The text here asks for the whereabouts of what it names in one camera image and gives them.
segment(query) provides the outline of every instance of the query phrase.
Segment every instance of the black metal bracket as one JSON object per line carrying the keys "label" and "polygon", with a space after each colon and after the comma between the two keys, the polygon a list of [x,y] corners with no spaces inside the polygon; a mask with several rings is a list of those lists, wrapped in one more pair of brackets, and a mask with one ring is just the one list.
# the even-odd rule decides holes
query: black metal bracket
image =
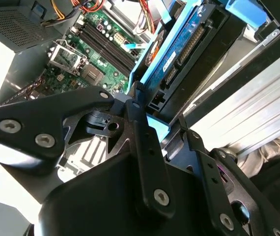
{"label": "black metal bracket", "polygon": [[233,214],[216,162],[205,154],[202,138],[196,132],[186,130],[182,134],[182,141],[182,148],[170,163],[192,171],[198,178],[197,191],[199,200],[203,203],[199,209],[202,212],[203,229],[209,235],[220,232],[222,235],[246,236],[246,232]]}
{"label": "black metal bracket", "polygon": [[88,87],[1,106],[0,163],[37,174],[51,172],[79,120],[92,111],[108,110],[113,103],[104,89]]}
{"label": "black metal bracket", "polygon": [[238,168],[233,158],[221,149],[210,152],[216,165],[228,177],[227,183],[233,185],[228,197],[230,202],[241,202],[250,214],[250,235],[274,235],[280,232],[280,214],[274,209],[265,196]]}
{"label": "black metal bracket", "polygon": [[[139,214],[147,219],[148,213],[153,218],[171,218],[175,201],[156,131],[148,125],[145,111],[137,101],[127,100],[124,108],[124,130],[121,135],[107,139],[107,159],[130,152],[136,160],[134,180]],[[153,194],[156,190],[167,193],[169,201],[165,206],[157,202]]]}

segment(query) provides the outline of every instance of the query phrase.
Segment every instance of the silver metal panel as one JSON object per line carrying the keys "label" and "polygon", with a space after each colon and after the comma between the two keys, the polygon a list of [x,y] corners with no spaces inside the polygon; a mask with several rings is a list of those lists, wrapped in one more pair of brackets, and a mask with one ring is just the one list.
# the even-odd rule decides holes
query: silver metal panel
{"label": "silver metal panel", "polygon": [[0,42],[14,52],[56,37],[54,28],[40,26],[41,19],[23,6],[0,7]]}
{"label": "silver metal panel", "polygon": [[207,149],[228,147],[239,157],[280,136],[280,59],[191,129]]}
{"label": "silver metal panel", "polygon": [[52,41],[61,37],[40,22],[25,6],[0,7],[0,103],[41,75]]}

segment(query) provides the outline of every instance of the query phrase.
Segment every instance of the black plastic bracket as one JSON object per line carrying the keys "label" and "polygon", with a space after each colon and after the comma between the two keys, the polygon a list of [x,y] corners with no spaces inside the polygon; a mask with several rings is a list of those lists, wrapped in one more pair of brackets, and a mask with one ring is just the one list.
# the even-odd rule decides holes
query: black plastic bracket
{"label": "black plastic bracket", "polygon": [[[1,106],[0,122],[14,120],[18,130],[12,133],[0,128],[0,163],[35,174],[51,172],[79,120],[92,111],[108,110],[113,103],[113,97],[104,89],[88,87]],[[39,134],[52,136],[52,147],[37,144]]]}
{"label": "black plastic bracket", "polygon": [[204,229],[214,230],[213,233],[220,232],[226,236],[247,236],[246,231],[234,216],[215,160],[196,151],[195,157],[192,158],[192,167],[195,176],[202,184],[203,193],[200,195],[200,199],[205,197],[203,200],[206,201],[206,215],[211,219],[213,227],[208,227],[208,221],[205,218],[202,220]]}
{"label": "black plastic bracket", "polygon": [[[107,139],[107,159],[130,152],[137,169],[134,186],[139,214],[149,220],[170,219],[175,213],[175,198],[156,131],[148,125],[144,109],[133,99],[125,103],[124,118],[123,133]],[[156,190],[167,194],[169,202],[165,206],[156,200]]]}
{"label": "black plastic bracket", "polygon": [[228,195],[230,201],[241,202],[249,212],[250,235],[274,235],[274,229],[280,232],[280,214],[238,168],[235,160],[218,148],[213,149],[210,156],[233,185],[233,190]]}

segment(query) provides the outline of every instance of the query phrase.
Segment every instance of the mounting hole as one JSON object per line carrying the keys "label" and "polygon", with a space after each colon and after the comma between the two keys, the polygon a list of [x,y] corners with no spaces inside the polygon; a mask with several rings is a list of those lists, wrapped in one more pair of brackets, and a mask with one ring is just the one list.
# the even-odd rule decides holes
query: mounting hole
{"label": "mounting hole", "polygon": [[187,166],[187,168],[186,168],[187,170],[189,170],[189,171],[191,171],[191,172],[194,172],[194,170],[193,170],[193,167],[192,166]]}
{"label": "mounting hole", "polygon": [[219,182],[217,181],[217,179],[216,178],[211,178],[212,179],[212,181],[215,183],[215,184],[218,184]]}
{"label": "mounting hole", "polygon": [[231,218],[222,213],[220,214],[220,220],[221,220],[221,223],[230,231],[233,231],[234,230],[234,224],[233,224],[233,221],[231,220]]}
{"label": "mounting hole", "polygon": [[275,236],[280,236],[280,231],[276,228],[273,228],[273,233]]}
{"label": "mounting hole", "polygon": [[234,212],[235,218],[241,225],[246,225],[249,223],[249,212],[245,205],[240,201],[234,201],[231,204],[232,210]]}
{"label": "mounting hole", "polygon": [[200,138],[200,136],[199,136],[197,133],[195,133],[195,132],[193,132],[193,136],[194,136],[196,139],[199,139],[199,138]]}
{"label": "mounting hole", "polygon": [[116,129],[118,129],[119,125],[117,123],[111,123],[108,126],[109,131],[114,131]]}
{"label": "mounting hole", "polygon": [[137,102],[132,103],[135,107],[140,108],[140,105]]}

